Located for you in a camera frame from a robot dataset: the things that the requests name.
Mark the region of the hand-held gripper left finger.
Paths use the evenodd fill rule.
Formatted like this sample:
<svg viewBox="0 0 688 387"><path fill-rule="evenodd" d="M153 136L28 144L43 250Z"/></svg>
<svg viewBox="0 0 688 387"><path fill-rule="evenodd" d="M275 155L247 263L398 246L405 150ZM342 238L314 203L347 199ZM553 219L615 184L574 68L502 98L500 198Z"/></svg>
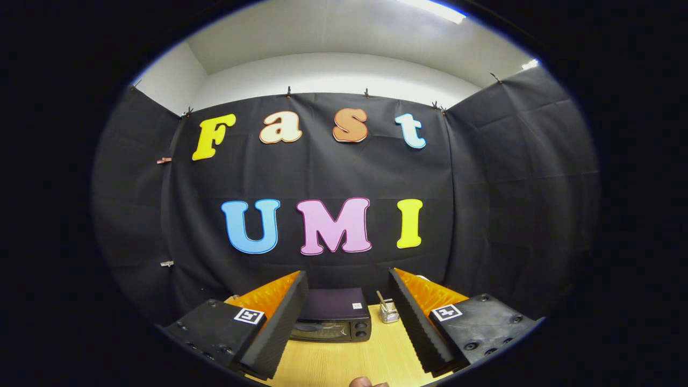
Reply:
<svg viewBox="0 0 688 387"><path fill-rule="evenodd" d="M213 367L272 379L308 295L298 270L240 297L208 299L161 329Z"/></svg>

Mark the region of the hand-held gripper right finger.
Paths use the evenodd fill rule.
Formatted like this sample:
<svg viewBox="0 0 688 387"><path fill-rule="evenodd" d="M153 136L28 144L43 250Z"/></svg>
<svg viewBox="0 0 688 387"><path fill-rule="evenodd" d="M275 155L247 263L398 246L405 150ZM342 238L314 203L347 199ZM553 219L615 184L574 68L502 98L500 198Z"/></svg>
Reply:
<svg viewBox="0 0 688 387"><path fill-rule="evenodd" d="M424 372L440 377L482 363L537 325L486 292L467 297L398 268L389 291Z"/></svg>

